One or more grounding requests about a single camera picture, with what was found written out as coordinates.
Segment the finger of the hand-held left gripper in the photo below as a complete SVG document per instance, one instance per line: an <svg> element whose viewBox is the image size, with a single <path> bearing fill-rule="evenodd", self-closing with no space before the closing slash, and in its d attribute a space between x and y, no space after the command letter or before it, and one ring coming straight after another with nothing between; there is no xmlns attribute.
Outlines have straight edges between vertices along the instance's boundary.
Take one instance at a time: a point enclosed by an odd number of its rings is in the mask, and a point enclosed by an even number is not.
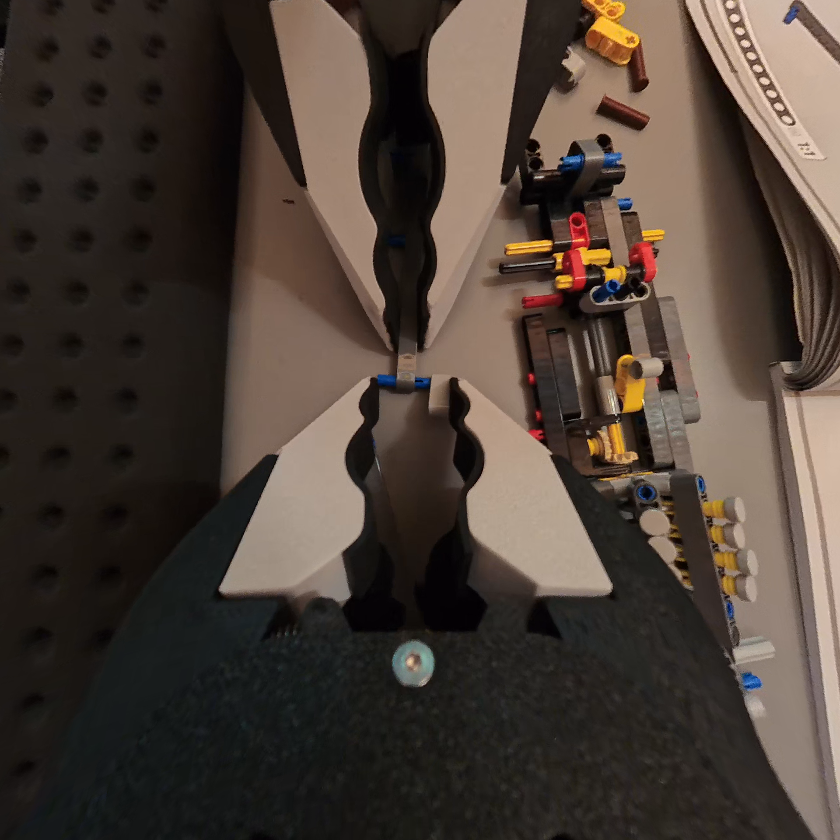
<svg viewBox="0 0 840 840"><path fill-rule="evenodd" d="M388 348L385 296L375 276L377 226L360 174L362 130L371 108L360 33L328 2L271 2L303 190L368 319Z"/></svg>
<svg viewBox="0 0 840 840"><path fill-rule="evenodd" d="M430 233L436 269L423 341L435 341L504 193L502 165L518 74L525 1L464 1L432 34L427 97L444 146Z"/></svg>

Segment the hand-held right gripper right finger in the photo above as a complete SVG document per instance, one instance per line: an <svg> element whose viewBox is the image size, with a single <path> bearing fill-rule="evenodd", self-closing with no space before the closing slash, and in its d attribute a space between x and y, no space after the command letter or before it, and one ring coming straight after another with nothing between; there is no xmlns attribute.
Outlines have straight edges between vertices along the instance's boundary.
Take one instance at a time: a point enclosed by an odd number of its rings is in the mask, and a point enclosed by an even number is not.
<svg viewBox="0 0 840 840"><path fill-rule="evenodd" d="M464 479L467 585L488 604L611 594L613 583L550 451L454 377L451 410L457 397L465 401L467 442L477 447L477 478Z"/></svg>

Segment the yellow lego connector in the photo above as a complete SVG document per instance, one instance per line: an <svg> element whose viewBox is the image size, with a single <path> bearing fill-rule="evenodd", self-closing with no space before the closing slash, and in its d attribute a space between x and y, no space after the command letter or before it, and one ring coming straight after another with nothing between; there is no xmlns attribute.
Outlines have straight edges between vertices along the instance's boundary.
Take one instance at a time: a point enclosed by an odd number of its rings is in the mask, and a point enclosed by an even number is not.
<svg viewBox="0 0 840 840"><path fill-rule="evenodd" d="M641 45L641 38L626 28L622 18L626 12L624 2L582 1L583 9L594 16L593 23L585 30L584 44L612 63L624 66Z"/></svg>

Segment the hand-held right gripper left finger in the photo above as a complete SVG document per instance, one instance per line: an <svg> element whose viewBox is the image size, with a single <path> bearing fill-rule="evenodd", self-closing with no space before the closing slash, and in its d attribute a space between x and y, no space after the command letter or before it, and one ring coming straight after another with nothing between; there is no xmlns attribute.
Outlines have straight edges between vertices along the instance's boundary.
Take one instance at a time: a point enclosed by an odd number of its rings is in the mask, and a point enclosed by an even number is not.
<svg viewBox="0 0 840 840"><path fill-rule="evenodd" d="M300 611L372 591L381 549L366 482L379 408L376 381L363 379L278 450L221 596L278 596Z"/></svg>

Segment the long dark grey lego beam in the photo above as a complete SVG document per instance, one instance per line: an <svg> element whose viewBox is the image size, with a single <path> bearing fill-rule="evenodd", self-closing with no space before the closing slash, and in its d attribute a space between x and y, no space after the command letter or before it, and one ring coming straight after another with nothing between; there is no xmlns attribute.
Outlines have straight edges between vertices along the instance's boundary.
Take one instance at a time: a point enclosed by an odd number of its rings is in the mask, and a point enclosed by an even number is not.
<svg viewBox="0 0 840 840"><path fill-rule="evenodd" d="M424 197L425 180L423 156L425 130L419 95L419 58L412 50L388 63L388 116L391 133L388 136L388 163L390 165L388 200L390 221L388 234L404 234L406 247L390 248L390 258L397 284L398 335L396 345L397 382L400 393L411 392L417 372L419 340L417 282L424 267L424 252L419 231L419 210ZM389 152L394 148L410 153L408 163L394 167Z"/></svg>

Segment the open instruction booklet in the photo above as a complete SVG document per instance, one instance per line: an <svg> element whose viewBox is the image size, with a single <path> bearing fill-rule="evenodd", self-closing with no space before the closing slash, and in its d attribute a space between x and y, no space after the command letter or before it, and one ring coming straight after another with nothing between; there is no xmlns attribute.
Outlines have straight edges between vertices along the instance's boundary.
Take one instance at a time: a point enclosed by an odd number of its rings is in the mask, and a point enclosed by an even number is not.
<svg viewBox="0 0 840 840"><path fill-rule="evenodd" d="M742 112L792 279L799 360L770 368L832 838L839 818L838 2L688 1Z"/></svg>

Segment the partly built lego chassis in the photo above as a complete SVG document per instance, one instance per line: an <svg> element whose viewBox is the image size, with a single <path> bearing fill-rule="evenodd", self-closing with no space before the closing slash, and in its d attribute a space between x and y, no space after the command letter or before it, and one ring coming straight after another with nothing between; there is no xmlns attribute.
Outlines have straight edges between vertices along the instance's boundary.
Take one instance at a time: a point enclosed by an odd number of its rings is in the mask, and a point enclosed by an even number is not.
<svg viewBox="0 0 840 840"><path fill-rule="evenodd" d="M748 666L774 646L743 637L737 622L736 605L758 596L747 510L740 497L714 497L695 471L688 428L700 420L699 394L676 300L655 286L665 231L645 227L633 199L619 196L626 171L605 134L573 142L556 165L530 138L519 163L520 204L538 212L539 229L505 246L498 271L551 282L521 299L531 435L644 535L760 719L763 682Z"/></svg>

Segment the black dimpled mat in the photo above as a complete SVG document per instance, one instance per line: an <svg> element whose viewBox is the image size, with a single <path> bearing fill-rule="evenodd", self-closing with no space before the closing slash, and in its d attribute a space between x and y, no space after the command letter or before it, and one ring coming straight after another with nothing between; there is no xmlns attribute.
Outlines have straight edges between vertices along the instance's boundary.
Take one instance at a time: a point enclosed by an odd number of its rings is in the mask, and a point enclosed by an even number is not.
<svg viewBox="0 0 840 840"><path fill-rule="evenodd" d="M9 4L2 837L217 498L243 106L220 9Z"/></svg>

